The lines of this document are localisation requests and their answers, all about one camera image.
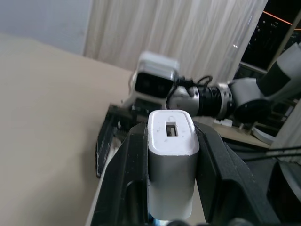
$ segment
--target beige table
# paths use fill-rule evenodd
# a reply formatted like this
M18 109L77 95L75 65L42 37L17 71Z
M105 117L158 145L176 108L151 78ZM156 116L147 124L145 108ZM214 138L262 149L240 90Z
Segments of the beige table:
M239 141L242 143L247 143L250 145L255 145L264 148L270 148L270 145L260 141L256 137L251 134L245 133L243 130L239 130L239 128L223 126L219 124L213 123L212 126L223 138L227 138L230 140Z
M0 225L82 226L95 141L131 72L0 34ZM204 221L198 192L190 223Z

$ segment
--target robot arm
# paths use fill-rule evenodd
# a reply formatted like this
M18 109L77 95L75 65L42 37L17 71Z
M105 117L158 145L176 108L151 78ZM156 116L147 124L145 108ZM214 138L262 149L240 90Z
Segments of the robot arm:
M171 96L169 109L181 109L191 116L224 119L233 114L239 121L265 118L273 103L301 91L301 44L293 44L261 79L242 78L211 87L179 87Z

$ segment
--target white camera housing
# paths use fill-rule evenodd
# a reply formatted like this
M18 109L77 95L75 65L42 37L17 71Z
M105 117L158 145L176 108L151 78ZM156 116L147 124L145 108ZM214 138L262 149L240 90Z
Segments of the white camera housing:
M123 103L131 108L140 99L158 104L166 109L169 93L178 79L179 63L175 59L151 52L143 52L139 57L136 71L129 80L129 97Z

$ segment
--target camera lens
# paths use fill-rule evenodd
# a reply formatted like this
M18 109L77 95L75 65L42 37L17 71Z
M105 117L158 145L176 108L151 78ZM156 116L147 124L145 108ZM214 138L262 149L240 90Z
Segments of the camera lens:
M158 91L163 92L164 91L164 86L163 85L158 85Z
M143 86L144 86L145 88L148 88L148 87L150 86L150 81L144 80L144 81L143 81Z

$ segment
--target cable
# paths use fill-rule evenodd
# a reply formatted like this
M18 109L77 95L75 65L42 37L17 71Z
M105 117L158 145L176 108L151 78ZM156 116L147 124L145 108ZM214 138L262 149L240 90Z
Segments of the cable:
M270 158L279 158L279 157L290 157L290 156L301 156L301 153L291 153L291 154L273 154L273 155L267 155L267 156L261 156L256 158L249 158L249 159L242 159L243 161L258 161L258 160L264 160L264 159L270 159Z
M268 150L242 150L242 149L235 149L235 148L233 148L232 150L235 151L235 152L266 153L266 152L289 151L289 150L298 150L298 149L301 149L301 146L272 148L272 149L268 149Z
M204 81L204 80L208 80L206 81L204 84L201 84L200 82L201 81ZM200 80L198 80L197 83L195 83L192 79L190 80L186 80L185 77L181 77L180 79L178 79L175 84L174 84L174 87L173 89L171 90L171 92L169 93L168 97L167 97L167 100L166 100L166 105L168 107L168 102L169 102L169 99L170 97L174 94L174 92L176 91L176 89L179 87L179 86L183 86L185 87L186 89L188 88L191 88L191 87L206 87L208 86L208 84L212 81L212 76L211 75L206 75L204 77L202 77Z
M208 86L209 83L211 83L211 82L212 82L212 79L213 79L211 75L206 75L206 76L204 76L203 78L201 78L200 80L198 80L197 84L200 84L201 81L206 80L206 79L208 79L208 81L205 82L203 85L204 85L204 86Z

